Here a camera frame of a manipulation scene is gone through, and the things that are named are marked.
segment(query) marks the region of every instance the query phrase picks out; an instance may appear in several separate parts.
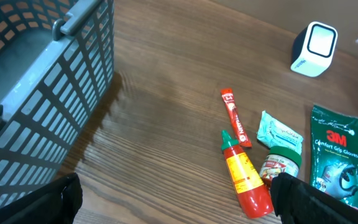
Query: green bottle cap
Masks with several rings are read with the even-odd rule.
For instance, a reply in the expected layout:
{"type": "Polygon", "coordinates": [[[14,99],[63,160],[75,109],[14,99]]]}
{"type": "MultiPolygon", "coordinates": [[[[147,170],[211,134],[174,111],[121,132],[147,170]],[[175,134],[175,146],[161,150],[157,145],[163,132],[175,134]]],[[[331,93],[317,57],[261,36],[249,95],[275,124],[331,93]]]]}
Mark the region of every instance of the green bottle cap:
{"type": "Polygon", "coordinates": [[[269,154],[275,154],[275,155],[286,157],[292,160],[295,164],[297,164],[299,168],[301,167],[302,157],[292,149],[282,146],[273,146],[270,148],[269,154]]]}
{"type": "Polygon", "coordinates": [[[226,130],[222,130],[222,140],[223,140],[222,147],[221,147],[222,151],[229,147],[239,144],[239,141],[236,139],[232,139],[230,134],[227,133],[226,130]]]}

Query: beige wall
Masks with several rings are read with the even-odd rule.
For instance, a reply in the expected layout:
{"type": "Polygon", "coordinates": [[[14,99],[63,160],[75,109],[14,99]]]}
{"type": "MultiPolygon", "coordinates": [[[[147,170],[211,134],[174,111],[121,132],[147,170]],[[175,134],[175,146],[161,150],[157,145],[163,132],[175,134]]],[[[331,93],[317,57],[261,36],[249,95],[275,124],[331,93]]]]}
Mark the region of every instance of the beige wall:
{"type": "Polygon", "coordinates": [[[338,31],[337,49],[358,57],[358,0],[212,0],[298,34],[319,21],[338,31]]]}

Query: spice jar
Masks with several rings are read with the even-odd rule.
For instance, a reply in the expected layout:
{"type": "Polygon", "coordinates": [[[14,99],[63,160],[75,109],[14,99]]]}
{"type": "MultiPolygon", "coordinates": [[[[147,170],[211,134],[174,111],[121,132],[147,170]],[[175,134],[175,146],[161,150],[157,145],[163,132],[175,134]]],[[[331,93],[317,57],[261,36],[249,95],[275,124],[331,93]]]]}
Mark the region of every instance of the spice jar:
{"type": "Polygon", "coordinates": [[[301,163],[302,157],[294,150],[282,146],[273,146],[270,148],[259,175],[265,184],[270,186],[273,178],[281,172],[297,177],[301,163]]]}

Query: red sauce bottle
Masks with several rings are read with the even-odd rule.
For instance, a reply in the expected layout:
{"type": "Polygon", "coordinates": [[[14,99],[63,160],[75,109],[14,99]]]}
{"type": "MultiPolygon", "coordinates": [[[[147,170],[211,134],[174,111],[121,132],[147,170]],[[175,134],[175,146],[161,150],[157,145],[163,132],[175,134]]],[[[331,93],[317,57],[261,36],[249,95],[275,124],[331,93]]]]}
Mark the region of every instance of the red sauce bottle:
{"type": "Polygon", "coordinates": [[[273,211],[272,199],[258,172],[239,141],[222,131],[222,151],[240,205],[248,218],[259,218],[273,211]]]}

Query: gray plastic basket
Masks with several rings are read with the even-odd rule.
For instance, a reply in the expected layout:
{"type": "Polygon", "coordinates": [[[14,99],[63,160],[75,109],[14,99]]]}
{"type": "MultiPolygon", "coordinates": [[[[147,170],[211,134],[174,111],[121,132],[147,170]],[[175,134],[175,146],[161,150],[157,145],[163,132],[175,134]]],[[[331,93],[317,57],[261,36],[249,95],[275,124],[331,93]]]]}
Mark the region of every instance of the gray plastic basket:
{"type": "Polygon", "coordinates": [[[49,183],[111,83],[113,0],[0,0],[0,208],[49,183]]]}

